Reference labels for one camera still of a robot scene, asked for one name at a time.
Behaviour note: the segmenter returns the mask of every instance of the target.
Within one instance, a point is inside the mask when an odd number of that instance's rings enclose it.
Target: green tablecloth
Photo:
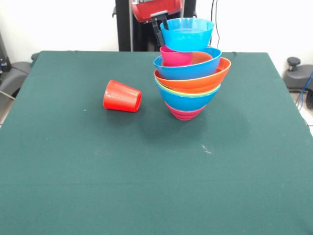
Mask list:
[[[42,52],[0,129],[1,235],[313,233],[313,141],[265,53],[175,119],[157,53]],[[102,108],[114,79],[138,113]]]

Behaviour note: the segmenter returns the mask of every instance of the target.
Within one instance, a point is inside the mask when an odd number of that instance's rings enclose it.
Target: pink bowl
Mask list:
[[[160,52],[166,66],[186,66],[191,64],[191,52],[178,52],[162,46]]]
[[[196,117],[204,108],[205,105],[202,108],[199,108],[197,110],[193,110],[193,111],[181,111],[178,109],[174,109],[172,108],[170,105],[168,105],[168,103],[165,102],[165,104],[167,105],[167,107],[170,109],[171,113],[179,120],[182,121],[189,121],[191,119],[193,119],[194,117]]]

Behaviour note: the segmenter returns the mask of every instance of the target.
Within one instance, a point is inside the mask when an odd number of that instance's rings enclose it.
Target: blue bowl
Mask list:
[[[215,96],[216,92],[220,89],[219,86],[213,93],[204,96],[181,96],[178,94],[171,93],[163,89],[157,82],[156,85],[158,90],[166,103],[168,103],[174,109],[181,111],[193,111],[200,109]]]
[[[153,63],[162,77],[169,80],[188,80],[214,74],[219,65],[222,51],[214,47],[206,47],[200,51],[210,54],[213,58],[199,64],[168,67],[162,65],[163,59],[162,56],[159,56]]]
[[[168,20],[169,30],[161,23],[165,44],[172,50],[195,51],[206,48],[212,37],[214,23],[198,18]]]

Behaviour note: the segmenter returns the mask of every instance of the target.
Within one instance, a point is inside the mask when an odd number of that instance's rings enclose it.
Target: stack of bowls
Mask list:
[[[212,100],[230,68],[222,52],[208,47],[214,24],[198,18],[168,20],[161,24],[165,46],[154,60],[155,83],[171,113],[191,120]]]

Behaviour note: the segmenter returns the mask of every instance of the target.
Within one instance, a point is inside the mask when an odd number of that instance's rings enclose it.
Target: red cup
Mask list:
[[[169,108],[169,110],[171,111],[171,113],[179,120],[181,121],[189,121],[193,118],[195,118],[204,108],[205,105],[202,108],[199,108],[197,110],[193,110],[193,111],[182,111],[182,110],[178,110],[178,109],[174,109],[173,107],[171,107],[168,103],[165,102],[165,104],[167,105],[167,107]]]
[[[140,91],[114,80],[110,80],[103,97],[104,108],[127,112],[137,112],[140,103]]]
[[[162,46],[160,52],[165,66],[186,66],[192,61],[192,52],[179,52]]]

